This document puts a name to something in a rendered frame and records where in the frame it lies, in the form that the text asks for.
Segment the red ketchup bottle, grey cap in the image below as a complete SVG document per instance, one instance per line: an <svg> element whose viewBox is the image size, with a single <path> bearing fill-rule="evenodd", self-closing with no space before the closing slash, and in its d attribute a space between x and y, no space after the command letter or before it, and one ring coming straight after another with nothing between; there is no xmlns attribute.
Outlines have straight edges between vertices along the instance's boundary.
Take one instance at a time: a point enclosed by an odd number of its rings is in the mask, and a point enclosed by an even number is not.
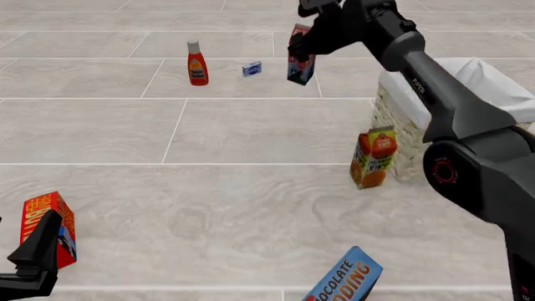
<svg viewBox="0 0 535 301"><path fill-rule="evenodd" d="M200 50L198 40L187 42L188 57L187 69L190 83L194 86L203 86L209 83L206 61Z"/></svg>

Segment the blue chocolate pudding box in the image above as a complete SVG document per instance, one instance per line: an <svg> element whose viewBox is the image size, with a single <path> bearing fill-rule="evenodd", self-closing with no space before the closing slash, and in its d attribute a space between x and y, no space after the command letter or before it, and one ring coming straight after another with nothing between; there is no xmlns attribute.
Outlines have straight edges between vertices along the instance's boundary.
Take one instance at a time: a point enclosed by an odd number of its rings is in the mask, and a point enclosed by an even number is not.
<svg viewBox="0 0 535 301"><path fill-rule="evenodd" d="M365 301L382 273L381 265L353 246L302 301Z"/></svg>

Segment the milk carton with red top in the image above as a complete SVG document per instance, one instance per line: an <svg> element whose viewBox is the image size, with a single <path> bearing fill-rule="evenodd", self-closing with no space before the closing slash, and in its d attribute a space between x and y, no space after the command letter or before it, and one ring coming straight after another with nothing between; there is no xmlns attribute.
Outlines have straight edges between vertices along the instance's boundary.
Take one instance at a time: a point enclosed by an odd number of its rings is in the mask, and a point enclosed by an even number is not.
<svg viewBox="0 0 535 301"><path fill-rule="evenodd" d="M296 23L288 42L288 75L287 80L305 86L313 77L316 55L304 56L298 46L310 27Z"/></svg>

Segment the orange juice carton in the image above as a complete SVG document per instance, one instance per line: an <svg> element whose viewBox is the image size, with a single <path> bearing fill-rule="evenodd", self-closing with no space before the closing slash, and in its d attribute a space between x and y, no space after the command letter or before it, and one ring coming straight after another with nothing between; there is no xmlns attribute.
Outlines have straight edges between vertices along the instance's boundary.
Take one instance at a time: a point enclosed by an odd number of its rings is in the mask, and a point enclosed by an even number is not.
<svg viewBox="0 0 535 301"><path fill-rule="evenodd" d="M360 189L383 184L397 150L394 127L378 127L359 135L349 174Z"/></svg>

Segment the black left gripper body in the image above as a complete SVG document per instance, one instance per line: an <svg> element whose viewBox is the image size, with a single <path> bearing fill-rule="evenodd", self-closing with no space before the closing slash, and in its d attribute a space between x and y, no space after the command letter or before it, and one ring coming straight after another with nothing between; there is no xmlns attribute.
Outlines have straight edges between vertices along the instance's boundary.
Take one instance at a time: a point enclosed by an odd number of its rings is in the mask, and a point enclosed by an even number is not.
<svg viewBox="0 0 535 301"><path fill-rule="evenodd" d="M57 273L32 270L29 275L0 274L0 301L48 297L58 280Z"/></svg>

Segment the wicker basket with white lining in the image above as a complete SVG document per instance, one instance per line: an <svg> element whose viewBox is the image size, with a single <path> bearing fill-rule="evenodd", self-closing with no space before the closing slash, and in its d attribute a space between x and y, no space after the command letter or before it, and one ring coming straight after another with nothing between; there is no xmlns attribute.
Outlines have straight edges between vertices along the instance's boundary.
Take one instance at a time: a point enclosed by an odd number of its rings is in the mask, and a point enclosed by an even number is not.
<svg viewBox="0 0 535 301"><path fill-rule="evenodd" d="M436 62L476 96L512 115L518 127L535 135L535 94L476 57ZM422 160L429 145L422 140L430 121L430 112L402 74L380 73L371 126L394 127L397 151L391 172L397 181L425 179Z"/></svg>

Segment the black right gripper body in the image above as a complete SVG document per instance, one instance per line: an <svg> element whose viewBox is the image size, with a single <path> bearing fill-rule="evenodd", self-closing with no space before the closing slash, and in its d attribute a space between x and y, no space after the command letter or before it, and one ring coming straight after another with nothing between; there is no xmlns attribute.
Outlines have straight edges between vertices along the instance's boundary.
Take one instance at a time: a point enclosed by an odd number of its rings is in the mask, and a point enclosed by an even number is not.
<svg viewBox="0 0 535 301"><path fill-rule="evenodd" d="M306 35L364 35L362 0L299 0L298 15L316 15Z"/></svg>

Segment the red butter box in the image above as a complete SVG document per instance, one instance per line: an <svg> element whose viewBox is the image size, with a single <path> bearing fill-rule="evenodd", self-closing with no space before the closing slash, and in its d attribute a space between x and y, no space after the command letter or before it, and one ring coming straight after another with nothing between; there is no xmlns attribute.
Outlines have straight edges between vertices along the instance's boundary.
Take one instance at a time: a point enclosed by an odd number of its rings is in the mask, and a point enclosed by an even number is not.
<svg viewBox="0 0 535 301"><path fill-rule="evenodd" d="M23 204L20 243L23 243L38 225L39 220L48 210L55 210L62 218L59 228L57 267L65 268L76 263L77 252L74 230L74 213L59 192L34 197Z"/></svg>

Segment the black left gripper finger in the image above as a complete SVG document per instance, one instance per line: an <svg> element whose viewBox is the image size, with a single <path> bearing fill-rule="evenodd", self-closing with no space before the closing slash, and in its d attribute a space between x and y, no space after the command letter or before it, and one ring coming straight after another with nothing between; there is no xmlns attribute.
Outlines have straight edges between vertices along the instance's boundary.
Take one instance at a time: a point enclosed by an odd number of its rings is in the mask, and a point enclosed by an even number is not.
<svg viewBox="0 0 535 301"><path fill-rule="evenodd" d="M45 212L33 232L8 256L8 260L23 268L58 272L57 245L62 220L55 210Z"/></svg>

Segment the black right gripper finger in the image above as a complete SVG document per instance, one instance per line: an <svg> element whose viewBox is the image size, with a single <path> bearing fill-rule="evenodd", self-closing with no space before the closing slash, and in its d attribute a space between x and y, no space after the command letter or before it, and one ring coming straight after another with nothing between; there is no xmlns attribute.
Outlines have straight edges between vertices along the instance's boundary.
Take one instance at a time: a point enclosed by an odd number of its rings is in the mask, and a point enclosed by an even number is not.
<svg viewBox="0 0 535 301"><path fill-rule="evenodd" d="M337 28L325 20L312 27L296 23L288 42L288 57L297 62L308 62L314 55L331 54L337 49Z"/></svg>

